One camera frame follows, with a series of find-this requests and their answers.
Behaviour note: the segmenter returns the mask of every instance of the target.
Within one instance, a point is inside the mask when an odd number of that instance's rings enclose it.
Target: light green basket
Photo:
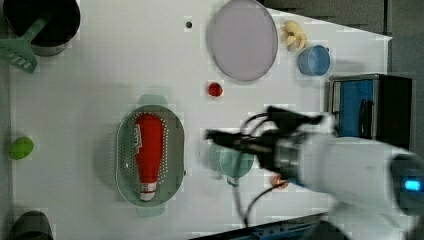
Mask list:
[[[121,195],[139,207],[138,215],[150,217],[161,214],[165,203],[174,196],[184,178],[184,129],[179,118],[160,101],[160,105],[145,105],[128,114],[117,133],[116,184]],[[140,199],[141,183],[134,157],[135,116],[153,113],[165,121],[168,144],[159,170],[158,185],[154,198],[148,202]]]

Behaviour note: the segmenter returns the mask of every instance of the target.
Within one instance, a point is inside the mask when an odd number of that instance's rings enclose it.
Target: blue light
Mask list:
[[[408,180],[405,182],[405,188],[409,191],[420,191],[421,190],[421,183],[418,181],[412,181]]]

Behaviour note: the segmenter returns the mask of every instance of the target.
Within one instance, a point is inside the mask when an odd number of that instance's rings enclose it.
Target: black pot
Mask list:
[[[39,56],[53,56],[65,50],[75,36],[81,13],[75,0],[4,0],[3,12],[10,29],[22,36],[37,18],[54,6],[52,18],[31,42]]]
[[[53,240],[47,216],[38,211],[25,213],[13,224],[9,240]]]

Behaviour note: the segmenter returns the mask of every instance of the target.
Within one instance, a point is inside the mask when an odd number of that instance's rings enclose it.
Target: red ball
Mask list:
[[[221,85],[219,85],[219,83],[214,82],[209,85],[208,92],[209,92],[209,95],[211,95],[212,97],[219,97],[222,95],[224,90],[222,90],[222,87]]]

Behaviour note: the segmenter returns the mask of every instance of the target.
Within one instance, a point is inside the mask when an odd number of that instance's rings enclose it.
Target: green cup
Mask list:
[[[252,154],[244,153],[239,163],[239,169],[237,169],[239,151],[216,144],[212,145],[211,151],[215,155],[213,160],[217,161],[219,165],[219,169],[217,170],[227,177],[227,183],[231,186],[237,187],[237,180],[245,176],[252,169],[255,159]]]

